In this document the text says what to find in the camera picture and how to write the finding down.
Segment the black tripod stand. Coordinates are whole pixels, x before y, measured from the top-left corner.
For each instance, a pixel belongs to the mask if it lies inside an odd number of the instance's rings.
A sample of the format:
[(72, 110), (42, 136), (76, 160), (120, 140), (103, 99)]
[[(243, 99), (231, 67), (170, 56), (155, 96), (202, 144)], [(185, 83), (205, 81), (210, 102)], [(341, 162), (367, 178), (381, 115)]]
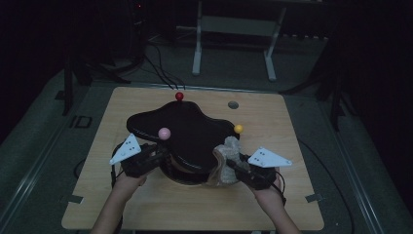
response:
[(318, 101), (327, 101), (331, 98), (329, 122), (333, 129), (338, 132), (338, 119), (343, 114), (341, 99), (346, 74), (344, 62), (339, 57), (339, 49), (328, 42), (319, 55), (308, 79), (290, 89), (280, 91), (280, 94), (293, 95), (319, 84), (315, 97)]
[(106, 76), (110, 80), (121, 83), (121, 84), (129, 84), (130, 81), (125, 80), (119, 77), (115, 72), (110, 71), (109, 69), (105, 68), (103, 65), (90, 60), (88, 58), (84, 58), (77, 53), (71, 53), (64, 64), (64, 75), (63, 75), (63, 92), (62, 98), (64, 100), (64, 109), (62, 115), (65, 116), (69, 113), (73, 101), (73, 78), (76, 78), (77, 82), (81, 86), (89, 86), (92, 81), (92, 75), (90, 74), (90, 69), (94, 69), (97, 72), (101, 73), (102, 75)]

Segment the person's left hand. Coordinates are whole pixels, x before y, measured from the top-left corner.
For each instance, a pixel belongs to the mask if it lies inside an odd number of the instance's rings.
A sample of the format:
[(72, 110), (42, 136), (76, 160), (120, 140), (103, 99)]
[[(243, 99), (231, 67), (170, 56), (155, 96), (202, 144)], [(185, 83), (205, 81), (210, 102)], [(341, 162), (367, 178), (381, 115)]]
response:
[(132, 177), (121, 174), (117, 177), (111, 194), (118, 200), (128, 201), (136, 189), (145, 183), (146, 178), (146, 175)]

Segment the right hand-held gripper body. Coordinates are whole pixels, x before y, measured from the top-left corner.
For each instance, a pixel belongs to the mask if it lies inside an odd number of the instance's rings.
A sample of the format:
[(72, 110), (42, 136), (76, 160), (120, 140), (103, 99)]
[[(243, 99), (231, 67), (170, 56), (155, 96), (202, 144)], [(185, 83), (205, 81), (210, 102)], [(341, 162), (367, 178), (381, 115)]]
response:
[(289, 167), (292, 162), (264, 147), (259, 147), (251, 156), (240, 155), (238, 180), (246, 185), (262, 190), (269, 188), (277, 179), (276, 168)]

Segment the black wavy tray stand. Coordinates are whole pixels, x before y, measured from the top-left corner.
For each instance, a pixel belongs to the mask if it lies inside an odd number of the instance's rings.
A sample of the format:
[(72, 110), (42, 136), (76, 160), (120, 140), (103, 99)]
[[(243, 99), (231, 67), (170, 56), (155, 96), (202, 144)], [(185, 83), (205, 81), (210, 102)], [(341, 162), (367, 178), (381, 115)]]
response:
[(127, 120), (127, 130), (148, 144), (163, 144), (168, 149), (163, 158), (169, 156), (170, 164), (159, 168), (169, 179), (189, 185), (207, 184), (217, 165), (212, 151), (226, 137), (240, 142), (233, 123), (205, 115), (182, 94), (155, 110), (133, 114)]

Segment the black rectangular floor marker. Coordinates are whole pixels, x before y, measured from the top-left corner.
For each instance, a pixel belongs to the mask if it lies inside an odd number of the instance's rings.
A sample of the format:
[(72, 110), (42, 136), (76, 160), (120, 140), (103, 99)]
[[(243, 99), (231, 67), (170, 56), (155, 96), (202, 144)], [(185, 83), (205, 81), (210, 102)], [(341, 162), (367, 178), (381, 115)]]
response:
[(86, 129), (91, 126), (93, 118), (89, 116), (74, 116), (69, 125), (70, 128)]

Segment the beige fluffy cloth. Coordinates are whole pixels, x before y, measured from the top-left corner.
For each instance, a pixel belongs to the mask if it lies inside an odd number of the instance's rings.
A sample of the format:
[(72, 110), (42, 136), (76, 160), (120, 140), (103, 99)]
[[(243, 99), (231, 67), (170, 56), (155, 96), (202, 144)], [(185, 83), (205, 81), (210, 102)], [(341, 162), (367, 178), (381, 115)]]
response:
[(212, 154), (217, 160), (217, 165), (211, 170), (206, 181), (207, 185), (229, 186), (239, 182), (236, 172), (227, 165), (227, 161), (232, 160), (237, 166), (247, 170), (248, 163), (243, 160), (240, 150), (239, 140), (234, 136), (226, 137), (223, 144), (213, 149)]

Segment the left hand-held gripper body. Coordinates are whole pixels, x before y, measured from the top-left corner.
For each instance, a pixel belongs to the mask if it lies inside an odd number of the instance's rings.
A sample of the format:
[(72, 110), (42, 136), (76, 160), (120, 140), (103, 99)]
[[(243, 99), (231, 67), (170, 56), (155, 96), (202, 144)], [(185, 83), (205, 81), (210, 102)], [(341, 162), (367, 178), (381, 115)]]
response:
[(111, 166), (119, 164), (126, 176), (140, 177), (159, 167), (157, 160), (163, 158), (163, 152), (154, 152), (153, 144), (139, 144), (134, 134), (120, 143), (109, 160)]

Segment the white metal stand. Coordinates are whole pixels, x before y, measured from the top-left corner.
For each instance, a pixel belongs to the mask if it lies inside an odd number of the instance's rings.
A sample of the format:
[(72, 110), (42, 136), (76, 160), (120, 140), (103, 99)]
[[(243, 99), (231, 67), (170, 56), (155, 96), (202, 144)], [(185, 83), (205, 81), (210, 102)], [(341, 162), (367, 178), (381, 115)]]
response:
[(280, 36), (282, 22), (286, 14), (286, 7), (281, 8), (276, 20), (263, 19), (241, 19), (232, 17), (219, 17), (205, 15), (203, 12), (203, 1), (198, 1), (196, 46), (193, 58), (192, 74), (201, 73), (202, 62), (202, 33), (218, 32), (239, 35), (264, 36), (271, 39), (267, 50), (263, 51), (267, 76), (270, 82), (277, 80), (272, 54)]

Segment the person's right hand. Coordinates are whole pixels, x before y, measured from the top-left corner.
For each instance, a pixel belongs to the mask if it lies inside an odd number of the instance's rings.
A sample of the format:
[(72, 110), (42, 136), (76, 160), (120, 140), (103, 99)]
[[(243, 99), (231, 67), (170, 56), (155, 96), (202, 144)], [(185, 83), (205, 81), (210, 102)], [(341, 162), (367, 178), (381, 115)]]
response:
[(285, 211), (281, 185), (279, 169), (276, 168), (276, 179), (269, 188), (262, 190), (251, 188), (258, 205), (267, 215), (279, 215)]

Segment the black computer tower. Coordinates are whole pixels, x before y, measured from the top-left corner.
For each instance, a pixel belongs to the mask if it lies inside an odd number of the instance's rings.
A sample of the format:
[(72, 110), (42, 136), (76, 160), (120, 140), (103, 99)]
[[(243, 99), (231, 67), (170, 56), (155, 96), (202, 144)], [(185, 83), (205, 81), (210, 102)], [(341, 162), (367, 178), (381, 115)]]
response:
[(130, 56), (142, 62), (149, 33), (150, 8), (148, 0), (128, 0), (130, 10), (131, 42)]

